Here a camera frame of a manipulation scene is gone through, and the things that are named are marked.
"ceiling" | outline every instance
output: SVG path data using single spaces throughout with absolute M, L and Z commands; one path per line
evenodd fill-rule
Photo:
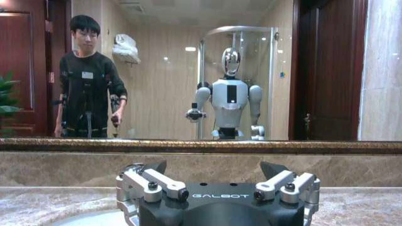
M 116 0 L 135 24 L 256 26 L 276 0 Z

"chrome robot face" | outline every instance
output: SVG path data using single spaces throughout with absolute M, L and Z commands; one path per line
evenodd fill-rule
M 227 76 L 236 76 L 240 66 L 240 53 L 232 48 L 227 48 L 222 55 L 222 67 Z

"name badge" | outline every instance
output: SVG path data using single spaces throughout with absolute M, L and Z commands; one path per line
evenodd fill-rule
M 83 72 L 83 79 L 93 79 L 93 73 L 92 72 Z

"robot chest panel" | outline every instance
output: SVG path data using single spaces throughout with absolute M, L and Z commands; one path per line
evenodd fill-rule
M 212 106 L 239 109 L 246 106 L 247 98 L 248 88 L 240 80 L 218 80 L 212 84 Z

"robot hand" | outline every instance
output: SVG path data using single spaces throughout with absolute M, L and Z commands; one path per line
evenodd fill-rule
M 186 112 L 186 118 L 190 119 L 191 122 L 196 122 L 200 118 L 207 117 L 207 113 L 198 110 L 196 103 L 192 103 L 191 107 L 192 108 Z
M 251 126 L 251 140 L 264 139 L 264 126 L 252 125 Z

